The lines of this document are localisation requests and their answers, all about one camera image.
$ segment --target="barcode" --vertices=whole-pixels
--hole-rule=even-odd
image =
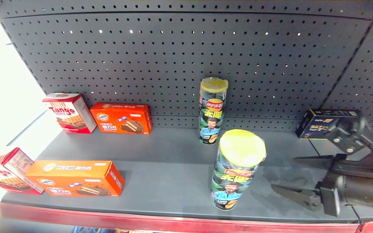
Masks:
[[[29,186],[31,186],[33,189],[35,189],[37,192],[39,193],[42,193],[44,191],[44,189],[42,189],[40,186],[37,186],[36,183],[32,182],[30,179],[28,179],[27,177],[23,177],[24,179],[24,182],[26,184],[28,184]]]

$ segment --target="red shelf edge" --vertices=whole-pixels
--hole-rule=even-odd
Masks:
[[[4,218],[85,227],[120,228],[188,233],[225,232],[298,232],[354,233],[359,224],[295,224],[258,221],[229,221],[199,218],[144,216],[68,211],[0,202]]]

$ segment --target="tango wafer box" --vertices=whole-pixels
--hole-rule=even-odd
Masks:
[[[125,184],[111,161],[37,160],[26,176],[56,196],[120,196]]]
[[[44,190],[25,177],[34,164],[19,148],[3,148],[0,152],[0,187],[8,192],[41,194]]]
[[[96,128],[81,94],[52,93],[43,103],[66,133],[90,134]]]
[[[92,109],[100,131],[121,134],[150,134],[151,114],[148,105],[96,103]]]

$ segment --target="pegboard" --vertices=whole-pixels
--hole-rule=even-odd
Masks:
[[[324,107],[360,109],[373,123],[373,26]]]
[[[164,128],[198,128],[197,116],[152,116],[154,127]],[[298,127],[299,120],[284,119],[254,119],[226,117],[222,123],[223,129],[246,129],[252,131],[293,132]]]
[[[0,1],[1,19],[88,12],[252,12],[372,19],[373,1]]]
[[[225,129],[294,131],[372,18],[373,1],[0,1],[46,93],[148,104],[158,127],[196,128],[200,80],[219,76]]]

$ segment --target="cylindrical snack tube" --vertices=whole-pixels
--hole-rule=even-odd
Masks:
[[[216,208],[234,208],[265,157],[264,140],[254,133],[233,129],[223,134],[211,179],[211,201]]]
[[[207,145],[214,144],[224,118],[228,81],[210,77],[201,81],[199,91],[199,139]]]

